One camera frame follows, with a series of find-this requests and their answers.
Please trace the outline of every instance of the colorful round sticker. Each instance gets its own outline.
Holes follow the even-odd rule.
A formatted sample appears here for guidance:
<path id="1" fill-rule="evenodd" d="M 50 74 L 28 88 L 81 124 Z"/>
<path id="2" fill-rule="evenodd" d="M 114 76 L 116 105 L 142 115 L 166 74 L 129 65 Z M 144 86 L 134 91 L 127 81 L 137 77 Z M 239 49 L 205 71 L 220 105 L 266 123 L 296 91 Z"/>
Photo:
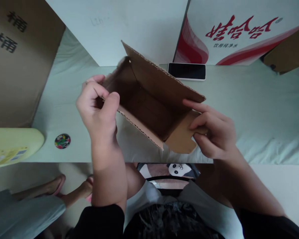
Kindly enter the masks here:
<path id="1" fill-rule="evenodd" d="M 64 149 L 69 146 L 71 138 L 68 134 L 60 134 L 54 141 L 54 145 L 58 149 Z"/>

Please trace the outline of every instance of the black phone screen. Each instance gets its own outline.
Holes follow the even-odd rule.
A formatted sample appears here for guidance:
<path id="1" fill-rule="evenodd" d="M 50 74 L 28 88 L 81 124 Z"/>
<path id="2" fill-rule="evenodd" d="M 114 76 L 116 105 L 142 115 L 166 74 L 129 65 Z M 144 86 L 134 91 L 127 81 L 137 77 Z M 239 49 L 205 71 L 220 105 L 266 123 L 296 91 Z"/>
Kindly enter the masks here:
<path id="1" fill-rule="evenodd" d="M 169 63 L 168 72 L 176 78 L 205 80 L 206 67 L 200 64 Z"/>

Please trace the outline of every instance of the white desk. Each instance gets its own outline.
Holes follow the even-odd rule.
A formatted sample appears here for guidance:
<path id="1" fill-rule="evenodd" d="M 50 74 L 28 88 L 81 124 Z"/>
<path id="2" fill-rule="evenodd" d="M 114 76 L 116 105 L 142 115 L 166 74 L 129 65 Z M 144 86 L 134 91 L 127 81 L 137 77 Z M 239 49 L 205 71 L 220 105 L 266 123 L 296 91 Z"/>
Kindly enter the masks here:
<path id="1" fill-rule="evenodd" d="M 81 84 L 113 67 L 99 67 L 66 30 L 33 122 L 45 136 L 42 148 L 26 162 L 91 162 L 90 138 L 75 101 Z M 237 146 L 254 164 L 299 164 L 299 68 L 276 75 L 260 60 L 250 66 L 206 66 L 205 82 L 184 84 L 206 96 L 206 104 L 231 117 Z M 117 114 L 118 142 L 126 162 L 207 162 L 199 149 L 191 155 L 160 151 Z M 67 133 L 66 149 L 54 146 Z"/>

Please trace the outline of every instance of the finger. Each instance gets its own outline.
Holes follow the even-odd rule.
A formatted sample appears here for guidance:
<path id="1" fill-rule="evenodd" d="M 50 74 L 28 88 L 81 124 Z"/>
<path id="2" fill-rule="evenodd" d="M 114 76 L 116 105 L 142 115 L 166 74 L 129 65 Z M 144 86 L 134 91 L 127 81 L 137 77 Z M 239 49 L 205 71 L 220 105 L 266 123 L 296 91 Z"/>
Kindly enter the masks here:
<path id="1" fill-rule="evenodd" d="M 85 82 L 83 82 L 82 89 L 84 89 L 89 82 L 102 83 L 104 80 L 105 80 L 104 75 L 94 75 L 94 76 L 88 78 Z"/>
<path id="2" fill-rule="evenodd" d="M 99 96 L 106 98 L 109 92 L 95 81 L 89 81 L 87 85 L 82 89 L 79 101 L 84 102 L 85 105 L 95 106 L 95 99 Z"/>
<path id="3" fill-rule="evenodd" d="M 117 92 L 112 92 L 105 99 L 104 105 L 100 111 L 100 116 L 105 119 L 115 118 L 116 111 L 120 105 L 120 95 Z"/>
<path id="4" fill-rule="evenodd" d="M 202 153 L 207 158 L 217 159 L 219 158 L 222 150 L 218 148 L 216 145 L 214 145 L 209 138 L 205 135 L 201 135 L 198 133 L 194 134 L 194 139 L 198 146 L 200 147 Z"/>
<path id="5" fill-rule="evenodd" d="M 205 104 L 202 104 L 202 103 L 197 103 L 197 102 L 187 100 L 187 99 L 183 100 L 183 104 L 185 106 L 187 106 L 189 108 L 192 108 L 193 110 L 196 110 L 196 111 L 201 112 L 201 113 L 210 112 L 213 115 L 215 115 L 216 117 L 220 118 L 221 120 L 226 121 L 228 119 L 227 116 L 223 115 L 222 113 L 218 112 L 217 110 L 215 110 L 214 108 L 212 108 L 208 105 L 205 105 Z"/>
<path id="6" fill-rule="evenodd" d="M 195 118 L 190 124 L 189 129 L 196 129 L 198 126 L 206 126 L 213 132 L 221 130 L 225 125 L 225 122 L 217 118 L 215 115 L 205 112 Z"/>
<path id="7" fill-rule="evenodd" d="M 102 83 L 105 80 L 105 75 L 94 75 L 91 77 L 97 83 Z"/>

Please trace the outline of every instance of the yellow container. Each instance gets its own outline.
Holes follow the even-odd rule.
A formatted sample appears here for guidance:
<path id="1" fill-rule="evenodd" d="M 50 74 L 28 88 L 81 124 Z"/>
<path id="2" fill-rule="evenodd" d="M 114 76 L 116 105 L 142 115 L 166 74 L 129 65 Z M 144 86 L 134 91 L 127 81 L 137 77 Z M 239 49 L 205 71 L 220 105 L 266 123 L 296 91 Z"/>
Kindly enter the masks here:
<path id="1" fill-rule="evenodd" d="M 19 163 L 37 152 L 44 136 L 34 128 L 0 128 L 0 167 Z"/>

